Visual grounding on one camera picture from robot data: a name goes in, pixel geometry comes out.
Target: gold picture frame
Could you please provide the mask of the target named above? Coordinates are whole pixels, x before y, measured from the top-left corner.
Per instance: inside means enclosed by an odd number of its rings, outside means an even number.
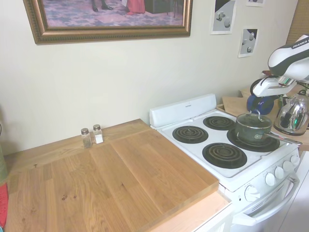
[[[35,43],[52,44],[188,37],[191,31],[193,0],[183,0],[181,26],[51,27],[47,23],[43,0],[24,0],[24,5]]]

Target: red cloth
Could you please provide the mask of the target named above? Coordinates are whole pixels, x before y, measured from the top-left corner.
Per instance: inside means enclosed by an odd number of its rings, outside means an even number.
[[[8,214],[8,186],[4,184],[0,187],[0,226],[4,228],[6,224],[6,217]]]
[[[131,12],[145,13],[145,2],[144,0],[128,0],[127,7]]]

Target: oven door handle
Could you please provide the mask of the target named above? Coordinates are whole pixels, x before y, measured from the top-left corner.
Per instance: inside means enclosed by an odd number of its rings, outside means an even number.
[[[269,217],[273,216],[274,214],[276,214],[277,212],[279,212],[289,201],[290,199],[293,197],[298,185],[299,185],[299,179],[297,177],[297,175],[295,173],[293,173],[292,175],[290,175],[290,177],[288,177],[288,180],[292,182],[293,187],[290,190],[290,192],[285,196],[285,198],[275,207],[273,207],[272,209],[270,209],[269,211],[257,216],[257,217],[250,217],[244,213],[239,213],[236,214],[233,217],[233,224],[238,224],[238,225],[245,225],[245,226],[254,226],[257,223],[264,221],[266,219],[268,219]]]

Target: pot lid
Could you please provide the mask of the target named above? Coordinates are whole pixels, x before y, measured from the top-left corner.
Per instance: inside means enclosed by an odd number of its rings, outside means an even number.
[[[260,115],[260,119],[256,114],[243,114],[237,117],[237,122],[253,129],[267,129],[272,126],[272,121],[268,117]]]

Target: stainless steel kettle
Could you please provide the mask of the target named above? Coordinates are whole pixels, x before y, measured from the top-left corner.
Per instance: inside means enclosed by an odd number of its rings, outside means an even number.
[[[305,90],[294,94],[278,112],[274,128],[294,136],[303,135],[309,123],[309,97]]]

